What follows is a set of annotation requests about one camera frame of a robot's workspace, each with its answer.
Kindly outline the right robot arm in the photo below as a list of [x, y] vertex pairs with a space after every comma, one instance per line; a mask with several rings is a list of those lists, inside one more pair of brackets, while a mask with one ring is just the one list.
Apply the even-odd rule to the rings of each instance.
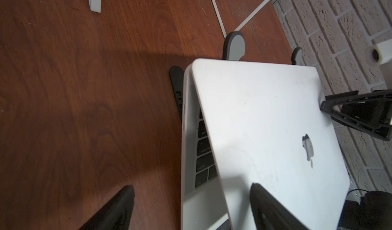
[[[345, 127], [366, 133], [382, 141], [392, 139], [392, 91], [358, 91], [328, 95], [320, 110]], [[390, 230], [392, 195], [367, 191], [360, 202], [346, 200], [339, 227], [351, 230]]]

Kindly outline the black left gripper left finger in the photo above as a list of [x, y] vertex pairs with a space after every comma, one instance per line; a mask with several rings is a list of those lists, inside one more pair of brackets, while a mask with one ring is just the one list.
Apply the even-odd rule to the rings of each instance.
[[128, 230], [134, 199], [134, 187], [124, 186], [80, 230]]

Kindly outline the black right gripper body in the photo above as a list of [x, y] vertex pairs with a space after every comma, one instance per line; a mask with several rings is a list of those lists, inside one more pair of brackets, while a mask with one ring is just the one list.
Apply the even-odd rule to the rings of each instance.
[[381, 92], [383, 90], [373, 91], [371, 97], [341, 106], [341, 112], [351, 119], [351, 124], [355, 124], [348, 127], [371, 132], [392, 130], [392, 91], [386, 90], [387, 94], [384, 95]]

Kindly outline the silver laptop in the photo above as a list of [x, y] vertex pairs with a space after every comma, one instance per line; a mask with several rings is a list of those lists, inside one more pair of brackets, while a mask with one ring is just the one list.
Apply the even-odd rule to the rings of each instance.
[[349, 176], [317, 69], [194, 60], [185, 70], [181, 229], [255, 230], [260, 184], [307, 230], [336, 230]]

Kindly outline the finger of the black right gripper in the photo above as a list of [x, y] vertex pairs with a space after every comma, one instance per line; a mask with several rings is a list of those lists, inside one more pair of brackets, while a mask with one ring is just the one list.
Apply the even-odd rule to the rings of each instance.
[[320, 110], [343, 126], [383, 141], [392, 139], [392, 91], [358, 91], [328, 95]]

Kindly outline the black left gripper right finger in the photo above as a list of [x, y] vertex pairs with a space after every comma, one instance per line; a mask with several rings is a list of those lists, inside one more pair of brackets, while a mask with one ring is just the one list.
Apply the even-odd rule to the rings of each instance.
[[307, 229], [306, 226], [258, 183], [253, 183], [251, 186], [250, 204], [256, 229], [258, 230]]

